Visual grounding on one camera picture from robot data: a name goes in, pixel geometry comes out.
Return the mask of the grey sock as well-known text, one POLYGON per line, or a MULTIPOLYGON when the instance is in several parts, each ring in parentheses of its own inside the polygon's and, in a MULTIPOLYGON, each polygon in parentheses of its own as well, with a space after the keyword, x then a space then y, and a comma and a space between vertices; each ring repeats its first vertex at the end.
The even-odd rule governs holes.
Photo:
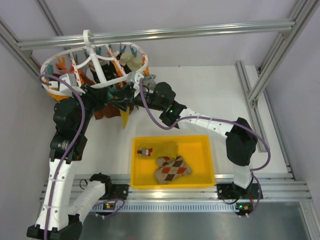
POLYGON ((155 79, 156 79, 156 75, 154 75, 154 74, 150 74, 148 76, 145 76, 143 79, 142 85, 148 87, 150 90, 154 90, 154 88, 157 84, 155 79))

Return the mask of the mustard sock with reindeer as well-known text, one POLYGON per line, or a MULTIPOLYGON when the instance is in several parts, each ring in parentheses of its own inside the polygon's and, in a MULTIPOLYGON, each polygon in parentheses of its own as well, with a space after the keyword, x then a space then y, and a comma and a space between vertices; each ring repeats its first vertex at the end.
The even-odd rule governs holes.
POLYGON ((169 157, 176 158, 178 155, 178 145, 174 142, 144 143, 138 146, 137 154, 140 158, 169 157))

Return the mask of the mustard yellow sock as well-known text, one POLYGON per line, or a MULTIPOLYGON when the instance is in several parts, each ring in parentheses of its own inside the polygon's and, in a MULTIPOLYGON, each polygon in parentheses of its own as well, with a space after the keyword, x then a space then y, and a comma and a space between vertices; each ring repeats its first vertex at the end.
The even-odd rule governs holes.
POLYGON ((126 110, 120 110, 120 116, 122 119, 122 128, 125 129, 130 115, 130 108, 128 107, 126 110))

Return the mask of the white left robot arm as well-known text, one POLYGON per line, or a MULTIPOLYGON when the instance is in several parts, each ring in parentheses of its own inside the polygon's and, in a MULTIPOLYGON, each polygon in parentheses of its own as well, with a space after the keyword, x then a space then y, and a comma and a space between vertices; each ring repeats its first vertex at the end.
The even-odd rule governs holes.
POLYGON ((87 143, 86 130, 94 112, 103 109, 109 100, 106 87, 97 89, 85 84, 81 89, 83 94, 73 93, 54 106, 56 132, 50 143, 48 183, 39 217, 27 229, 29 238, 78 240, 96 201, 113 194, 110 177, 96 173, 70 205, 75 174, 87 143))

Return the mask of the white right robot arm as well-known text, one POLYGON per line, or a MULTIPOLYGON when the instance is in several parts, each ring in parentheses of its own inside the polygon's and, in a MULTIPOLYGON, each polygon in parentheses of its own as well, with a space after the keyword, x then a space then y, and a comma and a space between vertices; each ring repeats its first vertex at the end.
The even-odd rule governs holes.
POLYGON ((166 82, 157 83, 153 90, 144 85, 125 84, 111 91, 110 104, 124 110, 143 107, 147 113, 160 111, 158 126, 162 129, 192 130, 214 137, 226 147, 227 159, 233 164, 233 181, 229 196, 246 198, 252 192, 251 157, 258 142, 249 123, 241 117, 236 121, 216 119, 197 113, 175 100, 176 93, 166 82))

